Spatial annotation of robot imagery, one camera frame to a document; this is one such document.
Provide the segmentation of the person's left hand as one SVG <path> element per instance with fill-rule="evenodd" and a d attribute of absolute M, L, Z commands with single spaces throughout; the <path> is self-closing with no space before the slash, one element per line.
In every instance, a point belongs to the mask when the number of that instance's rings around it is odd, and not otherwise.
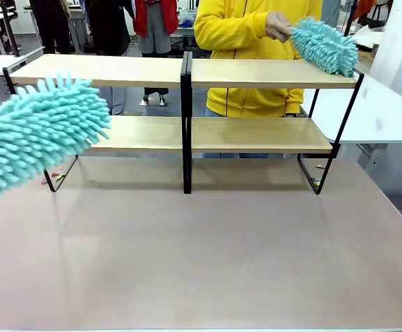
<path fill-rule="evenodd" d="M 290 21 L 282 12 L 269 12 L 265 23 L 266 35 L 281 43 L 287 42 L 292 35 Z"/>

